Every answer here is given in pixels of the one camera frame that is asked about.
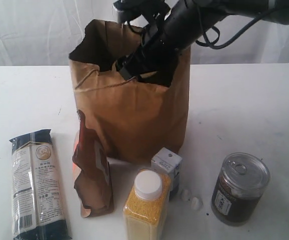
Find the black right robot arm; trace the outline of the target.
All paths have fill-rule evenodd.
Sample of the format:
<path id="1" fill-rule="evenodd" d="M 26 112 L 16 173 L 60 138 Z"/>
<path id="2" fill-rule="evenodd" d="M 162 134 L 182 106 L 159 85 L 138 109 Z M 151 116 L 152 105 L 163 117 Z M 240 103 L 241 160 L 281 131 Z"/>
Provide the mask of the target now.
<path id="1" fill-rule="evenodd" d="M 209 40 L 207 31 L 219 33 L 215 25 L 229 16 L 252 20 L 222 44 L 218 39 Z M 167 15 L 145 28 L 141 44 L 132 55 L 135 75 L 159 71 L 168 59 L 193 43 L 224 49 L 261 20 L 289 25 L 289 0 L 179 0 Z"/>

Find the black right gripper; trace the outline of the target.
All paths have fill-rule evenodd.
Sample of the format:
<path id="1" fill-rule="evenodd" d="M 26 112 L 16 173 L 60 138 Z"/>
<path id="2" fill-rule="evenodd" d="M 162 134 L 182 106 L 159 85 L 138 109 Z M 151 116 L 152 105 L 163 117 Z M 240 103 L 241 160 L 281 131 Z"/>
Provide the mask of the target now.
<path id="1" fill-rule="evenodd" d="M 135 53 L 116 60 L 116 71 L 126 81 L 159 71 L 203 34 L 201 27 L 208 30 L 224 18 L 225 13 L 217 8 L 179 0 L 162 23 L 152 24 L 145 31 Z"/>

